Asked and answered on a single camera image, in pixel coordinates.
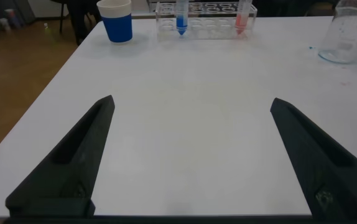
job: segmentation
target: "paper cup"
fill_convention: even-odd
[[[101,0],[97,7],[110,41],[125,43],[132,39],[131,0]]]

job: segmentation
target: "chair leg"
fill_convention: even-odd
[[[88,15],[87,13],[86,13],[86,17],[87,17],[87,19],[89,20],[90,27],[92,27],[93,25],[91,25],[91,19],[90,19],[89,15]]]
[[[60,34],[62,34],[62,21],[64,20],[64,4],[61,4]]]

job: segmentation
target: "test tube with blue liquid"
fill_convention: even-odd
[[[176,1],[176,28],[183,35],[188,26],[188,2],[189,0]]]

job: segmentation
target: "plastic test tube rack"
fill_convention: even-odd
[[[235,28],[238,2],[190,2],[188,27],[183,35],[176,28],[175,3],[158,2],[156,23],[158,39],[162,40],[207,40],[245,39],[251,35],[257,9],[252,5],[249,19],[243,32]]]

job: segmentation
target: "white table surface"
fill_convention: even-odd
[[[135,20],[127,45],[98,24],[0,143],[0,216],[106,95],[116,109],[96,215],[310,214],[269,109],[291,102],[357,157],[357,64],[308,48],[330,21],[257,18],[251,40],[158,43],[155,20]]]

